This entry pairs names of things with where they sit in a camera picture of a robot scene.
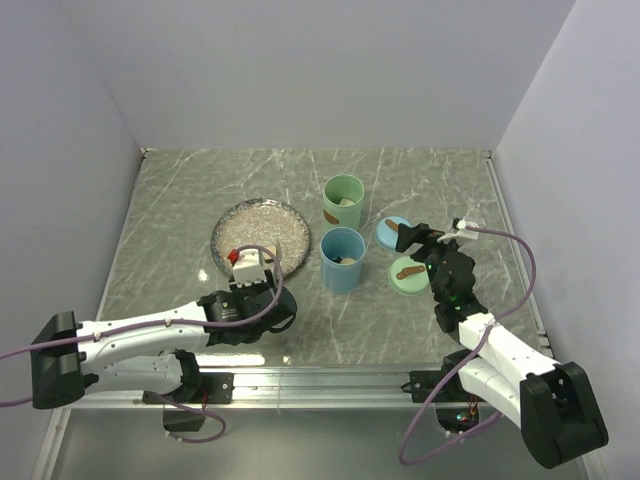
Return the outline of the blue lid brown handle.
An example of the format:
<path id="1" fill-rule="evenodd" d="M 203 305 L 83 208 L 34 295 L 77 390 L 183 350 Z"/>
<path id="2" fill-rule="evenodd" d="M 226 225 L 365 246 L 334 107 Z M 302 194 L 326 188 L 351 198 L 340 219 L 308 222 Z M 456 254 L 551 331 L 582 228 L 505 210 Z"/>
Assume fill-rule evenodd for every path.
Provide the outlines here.
<path id="1" fill-rule="evenodd" d="M 375 239 L 380 247 L 394 251 L 398 239 L 397 226 L 400 224 L 411 227 L 411 223 L 399 216 L 389 216 L 380 220 L 375 229 Z"/>

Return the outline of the green lid brown handle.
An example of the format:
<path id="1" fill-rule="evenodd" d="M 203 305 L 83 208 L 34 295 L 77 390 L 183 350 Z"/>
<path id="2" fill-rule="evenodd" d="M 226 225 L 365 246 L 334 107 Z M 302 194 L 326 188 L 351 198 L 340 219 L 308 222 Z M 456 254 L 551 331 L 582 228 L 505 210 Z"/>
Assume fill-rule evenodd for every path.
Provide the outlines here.
<path id="1" fill-rule="evenodd" d="M 396 292 L 405 296 L 420 295 L 429 287 L 426 265 L 409 256 L 402 256 L 392 263 L 388 281 Z"/>

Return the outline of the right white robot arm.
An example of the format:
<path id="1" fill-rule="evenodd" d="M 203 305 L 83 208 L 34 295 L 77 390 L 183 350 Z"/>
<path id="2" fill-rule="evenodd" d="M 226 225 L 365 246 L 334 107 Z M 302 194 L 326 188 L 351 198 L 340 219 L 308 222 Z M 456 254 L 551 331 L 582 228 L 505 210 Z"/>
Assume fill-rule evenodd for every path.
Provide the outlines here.
<path id="1" fill-rule="evenodd" d="M 424 223 L 394 229 L 396 251 L 419 247 L 410 257 L 428 277 L 437 323 L 462 347 L 444 360 L 435 385 L 428 385 L 422 372 L 412 372 L 404 385 L 420 408 L 401 441 L 400 463 L 419 464 L 443 452 L 438 447 L 415 459 L 405 455 L 418 422 L 435 401 L 469 402 L 465 411 L 447 419 L 455 433 L 446 447 L 502 417 L 519 428 L 531 456 L 547 469 L 606 446 L 608 430 L 586 371 L 529 347 L 502 325 L 510 310 L 493 314 L 477 299 L 475 262 L 460 248 L 476 240 L 483 228 L 456 219 L 449 232 Z"/>

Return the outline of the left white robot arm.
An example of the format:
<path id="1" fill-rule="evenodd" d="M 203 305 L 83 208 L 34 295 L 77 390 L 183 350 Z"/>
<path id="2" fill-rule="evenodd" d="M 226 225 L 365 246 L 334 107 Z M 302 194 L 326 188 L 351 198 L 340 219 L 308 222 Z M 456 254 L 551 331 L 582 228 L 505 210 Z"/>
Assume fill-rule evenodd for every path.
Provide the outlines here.
<path id="1" fill-rule="evenodd" d="M 32 405 L 48 410 L 86 395 L 137 390 L 178 403 L 198 402 L 207 382 L 197 351 L 252 344 L 265 333 L 281 333 L 297 310 L 292 293 L 269 277 L 128 319 L 79 322 L 73 312 L 56 314 L 30 353 Z"/>

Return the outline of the blue cylindrical container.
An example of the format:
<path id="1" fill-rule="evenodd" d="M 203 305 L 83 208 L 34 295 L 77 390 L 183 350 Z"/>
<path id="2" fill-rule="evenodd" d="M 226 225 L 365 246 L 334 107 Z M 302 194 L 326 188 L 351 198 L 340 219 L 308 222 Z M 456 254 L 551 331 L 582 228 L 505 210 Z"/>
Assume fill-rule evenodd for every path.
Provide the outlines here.
<path id="1" fill-rule="evenodd" d="M 321 278 L 323 285 L 329 291 L 343 294 L 357 287 L 366 254 L 366 243 L 356 230 L 346 227 L 330 229 L 320 241 L 320 254 Z M 351 265 L 334 263 L 331 258 L 336 256 L 342 259 L 354 258 L 356 263 Z"/>

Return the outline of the green cylindrical container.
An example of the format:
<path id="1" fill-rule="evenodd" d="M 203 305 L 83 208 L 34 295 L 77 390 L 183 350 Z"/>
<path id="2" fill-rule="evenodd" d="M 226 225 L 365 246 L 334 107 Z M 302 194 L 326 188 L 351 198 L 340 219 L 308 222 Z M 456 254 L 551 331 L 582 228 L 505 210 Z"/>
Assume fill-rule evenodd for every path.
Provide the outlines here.
<path id="1" fill-rule="evenodd" d="M 329 230 L 346 227 L 358 230 L 364 196 L 364 185 L 357 177 L 340 174 L 330 178 L 323 189 L 324 228 Z"/>

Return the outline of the speckled ceramic plate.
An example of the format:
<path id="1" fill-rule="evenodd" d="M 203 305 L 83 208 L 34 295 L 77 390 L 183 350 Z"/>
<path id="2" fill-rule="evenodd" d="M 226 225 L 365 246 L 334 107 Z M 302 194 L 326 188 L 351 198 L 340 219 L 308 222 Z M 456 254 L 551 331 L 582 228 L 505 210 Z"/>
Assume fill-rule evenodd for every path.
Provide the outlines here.
<path id="1" fill-rule="evenodd" d="M 231 274 L 227 255 L 232 249 L 256 244 L 280 246 L 280 265 L 284 276 L 296 272 L 310 251 L 311 232 L 303 216 L 291 205 L 278 200 L 257 198 L 240 202 L 217 221 L 210 248 L 215 264 Z"/>

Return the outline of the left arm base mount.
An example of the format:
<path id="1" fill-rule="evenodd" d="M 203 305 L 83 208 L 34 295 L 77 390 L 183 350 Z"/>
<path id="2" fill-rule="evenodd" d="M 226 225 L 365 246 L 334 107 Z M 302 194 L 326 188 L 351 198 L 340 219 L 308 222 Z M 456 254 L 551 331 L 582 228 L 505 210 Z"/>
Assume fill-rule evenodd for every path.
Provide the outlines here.
<path id="1" fill-rule="evenodd" d="M 202 373 L 193 353 L 177 350 L 168 356 L 177 362 L 178 385 L 168 393 L 145 390 L 142 402 L 146 405 L 174 407 L 163 412 L 165 435 L 186 444 L 204 444 L 221 438 L 227 430 L 226 421 L 212 411 L 210 405 L 228 405 L 232 399 L 234 375 Z M 183 433 L 197 433 L 206 419 L 216 420 L 220 430 L 209 437 L 187 438 Z"/>

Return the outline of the aluminium front rail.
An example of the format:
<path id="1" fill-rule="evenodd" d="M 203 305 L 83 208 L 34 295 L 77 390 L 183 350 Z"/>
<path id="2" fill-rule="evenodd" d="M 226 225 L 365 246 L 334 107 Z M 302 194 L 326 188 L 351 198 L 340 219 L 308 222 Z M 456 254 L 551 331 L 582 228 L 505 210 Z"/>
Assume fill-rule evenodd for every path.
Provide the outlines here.
<path id="1" fill-rule="evenodd" d="M 401 390 L 414 370 L 438 366 L 248 367 L 203 365 L 202 373 L 234 375 L 232 399 L 214 408 L 365 409 L 405 408 L 413 403 Z M 71 409 L 161 408 L 142 402 L 145 390 L 168 393 L 178 385 L 177 364 L 156 357 L 103 366 L 97 382 L 69 403 Z"/>

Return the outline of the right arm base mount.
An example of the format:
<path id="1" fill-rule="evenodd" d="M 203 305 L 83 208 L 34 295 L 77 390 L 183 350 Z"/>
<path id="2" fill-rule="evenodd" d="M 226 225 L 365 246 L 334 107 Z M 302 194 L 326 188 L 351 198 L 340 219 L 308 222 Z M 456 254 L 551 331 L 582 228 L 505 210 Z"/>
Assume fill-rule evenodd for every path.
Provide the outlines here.
<path id="1" fill-rule="evenodd" d="M 463 349 L 443 358 L 439 370 L 414 370 L 409 373 L 409 381 L 401 390 L 411 396 L 413 403 L 426 400 L 438 382 L 453 369 L 469 350 Z M 440 426 L 450 433 L 463 433 L 479 424 L 479 398 L 463 390 L 458 375 L 455 375 L 436 395 L 436 419 Z"/>

